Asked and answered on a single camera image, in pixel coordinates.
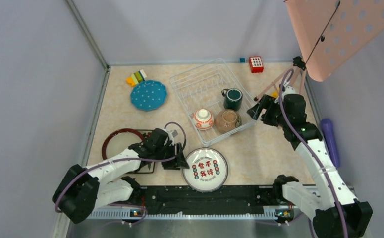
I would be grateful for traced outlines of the dark green mug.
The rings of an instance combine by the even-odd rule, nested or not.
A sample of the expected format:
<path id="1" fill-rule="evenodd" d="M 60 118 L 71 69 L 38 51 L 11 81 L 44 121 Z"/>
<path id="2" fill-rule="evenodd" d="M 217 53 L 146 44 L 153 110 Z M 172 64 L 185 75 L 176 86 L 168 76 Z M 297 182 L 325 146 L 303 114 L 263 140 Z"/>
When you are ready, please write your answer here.
<path id="1" fill-rule="evenodd" d="M 237 88 L 223 89 L 221 91 L 224 97 L 223 106 L 225 109 L 238 111 L 241 108 L 243 94 Z"/>

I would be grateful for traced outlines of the white plate with characters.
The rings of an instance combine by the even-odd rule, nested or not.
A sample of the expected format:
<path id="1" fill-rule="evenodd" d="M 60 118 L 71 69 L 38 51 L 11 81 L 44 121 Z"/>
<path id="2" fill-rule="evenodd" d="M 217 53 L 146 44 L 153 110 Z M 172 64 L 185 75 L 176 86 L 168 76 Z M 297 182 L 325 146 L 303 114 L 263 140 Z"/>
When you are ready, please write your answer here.
<path id="1" fill-rule="evenodd" d="M 188 154 L 189 166 L 182 174 L 186 183 L 198 192 L 213 192 L 221 188 L 228 177 L 225 156 L 212 148 L 198 148 Z"/>

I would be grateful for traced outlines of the brown flower glazed bowl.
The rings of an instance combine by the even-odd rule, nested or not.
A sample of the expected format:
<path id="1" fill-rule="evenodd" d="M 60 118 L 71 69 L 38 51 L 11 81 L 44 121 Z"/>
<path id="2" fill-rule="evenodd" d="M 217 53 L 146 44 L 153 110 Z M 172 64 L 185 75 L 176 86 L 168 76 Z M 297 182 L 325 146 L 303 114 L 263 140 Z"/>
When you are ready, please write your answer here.
<path id="1" fill-rule="evenodd" d="M 242 119 L 237 111 L 225 109 L 215 117 L 214 127 L 221 134 L 228 133 L 240 126 L 242 126 Z"/>

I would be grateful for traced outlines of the orange patterned white bowl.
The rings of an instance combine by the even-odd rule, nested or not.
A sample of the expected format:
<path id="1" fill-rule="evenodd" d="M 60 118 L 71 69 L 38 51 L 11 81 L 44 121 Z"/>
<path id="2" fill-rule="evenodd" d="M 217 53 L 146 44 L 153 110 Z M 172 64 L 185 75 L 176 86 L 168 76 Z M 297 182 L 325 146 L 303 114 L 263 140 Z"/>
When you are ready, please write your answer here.
<path id="1" fill-rule="evenodd" d="M 215 118 L 209 110 L 201 108 L 195 111 L 192 117 L 193 125 L 198 130 L 207 130 L 214 125 Z"/>

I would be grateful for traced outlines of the teal polka dot plate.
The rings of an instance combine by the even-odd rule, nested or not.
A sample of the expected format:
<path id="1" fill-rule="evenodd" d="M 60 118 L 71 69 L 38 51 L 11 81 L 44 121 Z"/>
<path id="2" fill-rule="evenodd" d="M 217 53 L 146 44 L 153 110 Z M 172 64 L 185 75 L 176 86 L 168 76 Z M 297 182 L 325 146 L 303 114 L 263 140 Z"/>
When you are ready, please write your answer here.
<path id="1" fill-rule="evenodd" d="M 130 102 L 138 110 L 152 111 L 161 107 L 168 97 L 164 84 L 148 80 L 136 85 L 130 93 Z"/>

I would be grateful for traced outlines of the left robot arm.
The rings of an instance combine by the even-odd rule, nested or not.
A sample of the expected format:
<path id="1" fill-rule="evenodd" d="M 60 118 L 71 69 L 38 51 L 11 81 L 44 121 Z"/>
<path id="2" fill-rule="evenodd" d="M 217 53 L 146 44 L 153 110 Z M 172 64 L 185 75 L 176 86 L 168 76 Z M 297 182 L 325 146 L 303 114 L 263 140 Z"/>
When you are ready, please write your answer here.
<path id="1" fill-rule="evenodd" d="M 87 167 L 71 166 L 52 196 L 55 211 L 78 224 L 94 210 L 112 203 L 138 203 L 140 185 L 127 173 L 154 162 L 170 169 L 187 166 L 183 154 L 186 143 L 175 142 L 174 135 L 174 130 L 156 128 L 110 159 Z"/>

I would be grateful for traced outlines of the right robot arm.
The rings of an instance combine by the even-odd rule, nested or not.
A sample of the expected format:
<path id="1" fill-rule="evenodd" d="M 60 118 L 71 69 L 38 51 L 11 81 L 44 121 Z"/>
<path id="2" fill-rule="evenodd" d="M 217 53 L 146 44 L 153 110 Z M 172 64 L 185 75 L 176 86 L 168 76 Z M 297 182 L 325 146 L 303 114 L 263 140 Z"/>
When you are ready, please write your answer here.
<path id="1" fill-rule="evenodd" d="M 319 238 L 361 238 L 373 214 L 367 201 L 361 202 L 347 187 L 326 149 L 322 134 L 307 121 L 306 101 L 300 94 L 282 98 L 263 95 L 247 110 L 254 120 L 281 127 L 285 139 L 303 159 L 315 182 L 318 194 L 307 190 L 293 176 L 275 179 L 273 200 L 296 205 L 312 222 Z"/>

